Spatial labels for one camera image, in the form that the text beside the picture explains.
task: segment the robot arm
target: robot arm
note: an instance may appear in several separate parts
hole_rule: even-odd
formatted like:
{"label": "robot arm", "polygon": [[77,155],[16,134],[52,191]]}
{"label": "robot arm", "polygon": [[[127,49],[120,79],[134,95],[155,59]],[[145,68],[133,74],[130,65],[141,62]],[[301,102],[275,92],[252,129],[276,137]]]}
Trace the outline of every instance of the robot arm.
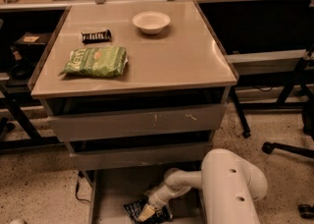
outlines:
{"label": "robot arm", "polygon": [[201,171],[168,170],[164,182],[150,193],[138,220],[145,221],[171,198],[191,188],[203,191],[208,224],[260,223],[253,201],[265,196],[267,180],[256,166],[225,149],[208,152]]}

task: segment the white bowl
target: white bowl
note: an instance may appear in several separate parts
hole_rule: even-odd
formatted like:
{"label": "white bowl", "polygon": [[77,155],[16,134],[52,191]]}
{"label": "white bowl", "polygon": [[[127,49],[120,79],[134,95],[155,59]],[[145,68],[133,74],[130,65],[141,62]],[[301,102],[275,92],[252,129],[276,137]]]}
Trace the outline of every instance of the white bowl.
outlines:
{"label": "white bowl", "polygon": [[143,12],[135,15],[132,22],[146,34],[157,34],[170,23],[170,18],[160,12]]}

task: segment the floor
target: floor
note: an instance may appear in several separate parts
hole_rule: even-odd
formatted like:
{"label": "floor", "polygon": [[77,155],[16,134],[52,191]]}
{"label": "floor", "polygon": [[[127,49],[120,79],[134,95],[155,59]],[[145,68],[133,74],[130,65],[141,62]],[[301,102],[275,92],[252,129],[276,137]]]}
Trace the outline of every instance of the floor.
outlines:
{"label": "floor", "polygon": [[[53,134],[42,120],[44,113],[40,107],[26,112],[43,135]],[[269,190],[255,204],[261,223],[308,223],[299,217],[297,206],[314,204],[313,160],[280,150],[271,155],[261,151],[264,141],[313,148],[312,139],[302,132],[300,112],[255,111],[246,112],[246,117],[251,128],[249,139],[242,136],[236,109],[230,101],[213,139],[214,148],[231,150],[265,173]],[[14,140],[21,134],[17,126],[2,140]],[[85,179],[78,179],[78,171],[62,145],[2,153],[0,164],[0,223],[6,224],[15,218],[23,218],[27,224],[88,223],[89,203],[76,199],[77,180],[79,198],[89,199],[91,189]]]}

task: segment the chip bag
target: chip bag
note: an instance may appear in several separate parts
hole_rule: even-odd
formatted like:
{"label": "chip bag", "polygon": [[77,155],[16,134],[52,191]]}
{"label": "chip bag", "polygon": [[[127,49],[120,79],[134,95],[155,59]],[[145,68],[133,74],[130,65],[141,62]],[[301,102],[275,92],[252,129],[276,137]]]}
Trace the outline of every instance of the chip bag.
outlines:
{"label": "chip bag", "polygon": [[105,46],[74,50],[61,74],[112,78],[120,76],[127,63],[125,47]]}

